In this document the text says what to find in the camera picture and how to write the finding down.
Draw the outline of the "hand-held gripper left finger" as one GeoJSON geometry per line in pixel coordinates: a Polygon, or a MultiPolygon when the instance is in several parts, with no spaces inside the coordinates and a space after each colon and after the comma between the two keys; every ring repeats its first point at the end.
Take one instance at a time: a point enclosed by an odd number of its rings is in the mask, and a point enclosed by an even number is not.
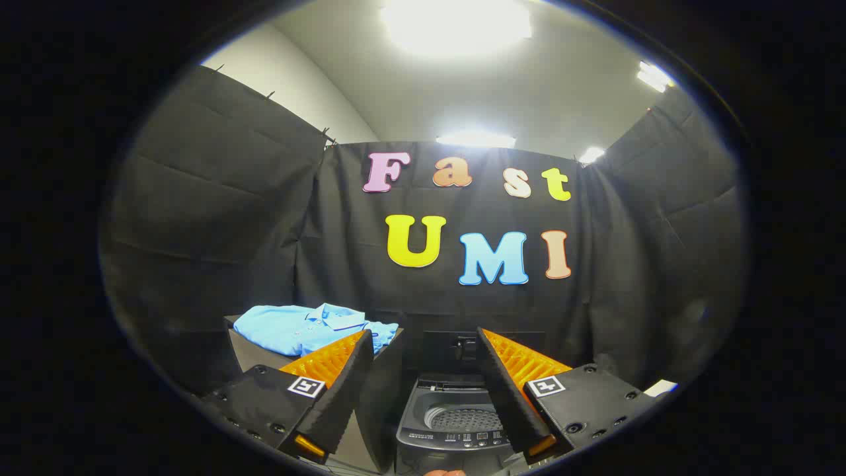
{"type": "Polygon", "coordinates": [[[336,453],[373,362],[363,329],[281,368],[254,365],[202,397],[215,418],[290,457],[336,453]]]}

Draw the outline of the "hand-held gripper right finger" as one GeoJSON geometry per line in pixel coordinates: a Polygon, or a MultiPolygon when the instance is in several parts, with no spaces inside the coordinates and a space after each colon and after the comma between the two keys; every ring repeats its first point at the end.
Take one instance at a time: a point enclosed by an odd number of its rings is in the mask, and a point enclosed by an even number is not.
{"type": "Polygon", "coordinates": [[[571,367],[489,329],[477,361],[512,449],[526,463],[571,457],[626,431],[658,406],[597,364],[571,367]]]}

